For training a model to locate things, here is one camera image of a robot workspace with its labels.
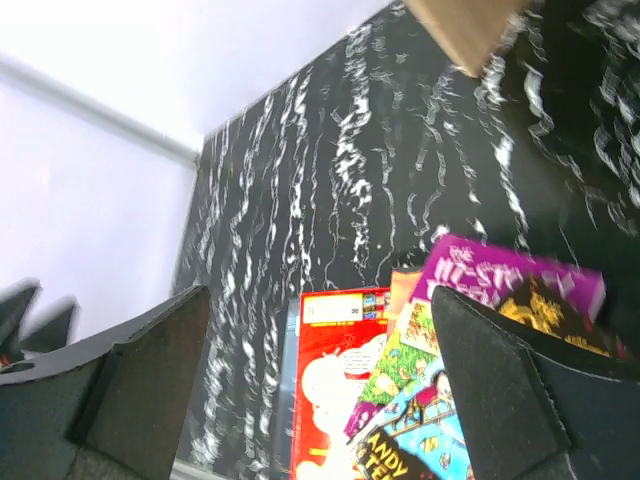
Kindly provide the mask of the blue orange sunset book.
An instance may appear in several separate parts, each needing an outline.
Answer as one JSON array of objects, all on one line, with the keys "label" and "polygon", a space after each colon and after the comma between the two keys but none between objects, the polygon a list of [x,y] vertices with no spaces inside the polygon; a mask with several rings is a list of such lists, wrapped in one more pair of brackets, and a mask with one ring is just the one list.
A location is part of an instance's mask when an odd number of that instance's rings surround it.
[{"label": "blue orange sunset book", "polygon": [[422,276],[421,269],[399,269],[391,273],[389,322],[395,322]]}]

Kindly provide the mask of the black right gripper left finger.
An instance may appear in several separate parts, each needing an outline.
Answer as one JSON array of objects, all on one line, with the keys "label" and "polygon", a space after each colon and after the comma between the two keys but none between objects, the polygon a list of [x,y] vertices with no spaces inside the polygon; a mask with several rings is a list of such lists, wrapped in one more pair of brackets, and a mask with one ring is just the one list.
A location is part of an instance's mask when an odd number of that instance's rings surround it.
[{"label": "black right gripper left finger", "polygon": [[1,359],[4,479],[167,479],[209,321],[190,287],[50,353]]}]

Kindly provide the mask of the red comic book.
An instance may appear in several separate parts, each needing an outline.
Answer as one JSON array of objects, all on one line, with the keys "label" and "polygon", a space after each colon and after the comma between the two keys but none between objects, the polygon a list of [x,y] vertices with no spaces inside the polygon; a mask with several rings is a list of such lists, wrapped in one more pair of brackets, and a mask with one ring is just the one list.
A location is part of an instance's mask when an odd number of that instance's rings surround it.
[{"label": "red comic book", "polygon": [[384,350],[390,289],[304,293],[290,455],[291,479],[358,479],[345,429]]}]

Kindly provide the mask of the grey-blue Nineteen Eighty-Four book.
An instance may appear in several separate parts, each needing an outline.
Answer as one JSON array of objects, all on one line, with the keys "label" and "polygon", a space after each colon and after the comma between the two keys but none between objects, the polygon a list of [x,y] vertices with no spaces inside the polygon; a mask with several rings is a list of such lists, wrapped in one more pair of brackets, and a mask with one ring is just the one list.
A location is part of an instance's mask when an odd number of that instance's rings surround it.
[{"label": "grey-blue Nineteen Eighty-Four book", "polygon": [[272,449],[272,479],[288,479],[290,477],[300,306],[300,298],[289,300]]}]

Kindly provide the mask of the purple 117-storey treehouse book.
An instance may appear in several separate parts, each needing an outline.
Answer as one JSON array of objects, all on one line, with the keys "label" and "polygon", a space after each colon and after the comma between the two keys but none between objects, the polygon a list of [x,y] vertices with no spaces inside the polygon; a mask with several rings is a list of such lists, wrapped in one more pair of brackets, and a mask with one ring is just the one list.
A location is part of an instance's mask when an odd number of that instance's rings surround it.
[{"label": "purple 117-storey treehouse book", "polygon": [[440,237],[430,251],[397,254],[393,270],[421,269],[409,301],[387,327],[387,340],[358,399],[345,434],[349,440],[389,404],[439,355],[431,318],[437,286],[450,287],[469,298],[496,307],[533,275],[589,320],[596,319],[606,296],[602,275],[453,234]]}]

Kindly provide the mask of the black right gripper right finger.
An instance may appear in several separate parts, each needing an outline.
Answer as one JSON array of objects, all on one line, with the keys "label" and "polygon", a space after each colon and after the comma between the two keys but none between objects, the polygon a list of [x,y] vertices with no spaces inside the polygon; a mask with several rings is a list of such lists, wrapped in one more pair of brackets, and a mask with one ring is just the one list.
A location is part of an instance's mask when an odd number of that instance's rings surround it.
[{"label": "black right gripper right finger", "polygon": [[439,286],[437,339],[478,479],[636,479],[639,363],[604,357]]}]

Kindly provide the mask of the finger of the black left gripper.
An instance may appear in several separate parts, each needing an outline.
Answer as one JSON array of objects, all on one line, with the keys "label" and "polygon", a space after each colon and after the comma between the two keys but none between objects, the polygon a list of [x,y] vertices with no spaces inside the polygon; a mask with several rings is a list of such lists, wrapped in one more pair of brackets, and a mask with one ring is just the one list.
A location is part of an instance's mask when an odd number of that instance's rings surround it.
[{"label": "finger of the black left gripper", "polygon": [[11,365],[24,359],[19,348],[20,324],[39,290],[37,281],[27,281],[1,296],[2,365]]},{"label": "finger of the black left gripper", "polygon": [[20,340],[20,350],[50,353],[65,347],[77,307],[75,299],[64,300],[43,322]]}]

